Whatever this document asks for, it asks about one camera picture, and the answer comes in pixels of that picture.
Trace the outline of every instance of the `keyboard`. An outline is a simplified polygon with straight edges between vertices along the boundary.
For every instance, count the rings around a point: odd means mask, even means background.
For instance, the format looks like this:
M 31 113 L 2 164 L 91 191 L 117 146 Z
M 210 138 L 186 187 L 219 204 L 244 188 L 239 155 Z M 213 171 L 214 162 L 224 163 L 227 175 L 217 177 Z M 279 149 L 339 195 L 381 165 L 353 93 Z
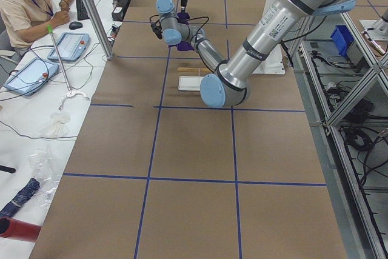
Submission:
M 89 19 L 87 15 L 86 7 L 82 0 L 75 0 L 77 6 L 77 19 L 83 21 L 84 19 Z

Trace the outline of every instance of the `metal pole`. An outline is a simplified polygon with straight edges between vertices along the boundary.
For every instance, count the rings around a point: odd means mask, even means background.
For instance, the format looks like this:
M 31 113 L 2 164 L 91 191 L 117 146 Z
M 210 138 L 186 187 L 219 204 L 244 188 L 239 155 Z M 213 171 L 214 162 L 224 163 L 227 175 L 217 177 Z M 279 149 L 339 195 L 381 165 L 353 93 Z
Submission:
M 108 42 L 108 37 L 104 31 L 104 26 L 102 25 L 101 18 L 98 15 L 97 8 L 94 5 L 93 0 L 82 0 L 86 7 L 87 14 L 90 17 L 93 28 L 97 34 L 97 38 L 102 46 L 102 49 L 105 52 L 105 55 L 108 60 L 113 58 L 112 47 Z

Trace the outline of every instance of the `white plastic part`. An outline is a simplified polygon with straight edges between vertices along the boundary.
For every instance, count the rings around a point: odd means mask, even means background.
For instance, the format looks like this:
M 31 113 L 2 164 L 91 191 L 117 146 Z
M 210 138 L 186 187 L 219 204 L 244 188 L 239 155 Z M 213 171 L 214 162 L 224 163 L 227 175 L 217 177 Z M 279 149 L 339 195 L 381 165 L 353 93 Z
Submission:
M 199 91 L 202 76 L 180 76 L 179 77 L 179 91 Z
M 368 35 L 370 38 L 374 41 L 388 41 L 388 25 L 385 25 L 385 27 L 375 27 L 379 20 L 368 20 L 368 19 L 360 19 L 361 25 L 364 27 L 365 30 L 374 28 L 373 30 L 368 30 Z

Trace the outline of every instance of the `lanyard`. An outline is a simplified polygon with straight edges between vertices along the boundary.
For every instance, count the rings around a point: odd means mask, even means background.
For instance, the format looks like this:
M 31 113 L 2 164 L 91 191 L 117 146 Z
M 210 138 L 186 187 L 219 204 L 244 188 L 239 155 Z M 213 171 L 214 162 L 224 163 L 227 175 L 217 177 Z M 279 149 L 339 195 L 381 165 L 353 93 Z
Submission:
M 32 1 L 37 7 L 39 7 L 41 10 L 43 10 L 44 12 L 46 12 L 46 14 L 48 14 L 49 16 L 51 16 L 51 17 L 54 16 L 53 10 L 51 9 L 51 7 L 49 6 L 49 4 L 47 3 L 46 0 L 44 0 L 44 2 L 46 2 L 47 7 L 48 7 L 48 9 L 50 10 L 50 12 L 48 12 L 48 11 L 44 10 L 42 7 L 40 7 L 39 4 L 36 3 L 35 0 L 31 0 L 31 1 Z

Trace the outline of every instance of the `label sticker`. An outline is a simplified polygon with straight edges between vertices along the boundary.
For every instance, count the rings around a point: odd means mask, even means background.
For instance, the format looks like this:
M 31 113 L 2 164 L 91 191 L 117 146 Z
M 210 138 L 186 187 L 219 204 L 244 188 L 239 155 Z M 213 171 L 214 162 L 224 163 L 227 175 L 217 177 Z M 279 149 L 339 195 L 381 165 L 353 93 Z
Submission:
M 266 27 L 268 23 L 273 19 L 273 17 L 276 15 L 278 12 L 278 8 L 272 4 L 271 8 L 268 9 L 265 15 L 260 20 L 260 24 L 262 27 Z
M 264 33 L 272 39 L 279 41 L 283 34 L 295 23 L 295 19 L 286 12 L 272 5 L 260 20 Z

